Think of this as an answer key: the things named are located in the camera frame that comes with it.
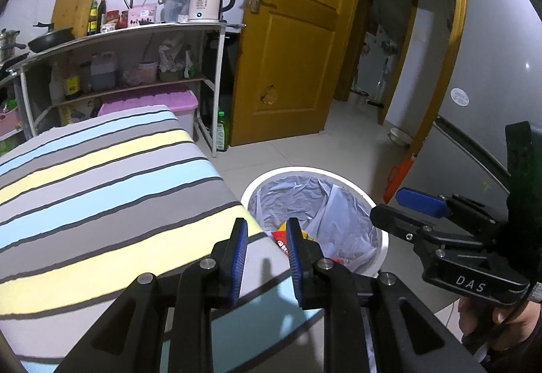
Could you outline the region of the person's right hand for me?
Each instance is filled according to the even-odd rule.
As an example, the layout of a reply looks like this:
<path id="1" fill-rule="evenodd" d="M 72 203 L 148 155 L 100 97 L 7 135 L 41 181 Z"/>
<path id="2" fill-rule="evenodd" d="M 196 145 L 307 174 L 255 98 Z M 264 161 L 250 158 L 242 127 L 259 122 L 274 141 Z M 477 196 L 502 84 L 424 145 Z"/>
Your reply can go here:
<path id="1" fill-rule="evenodd" d="M 459 329 L 464 336 L 472 334 L 480 324 L 489 319 L 494 325 L 503 325 L 502 337 L 513 344 L 523 342 L 533 333 L 540 315 L 540 305 L 524 302 L 515 307 L 501 308 L 480 301 L 461 297 L 458 302 Z"/>

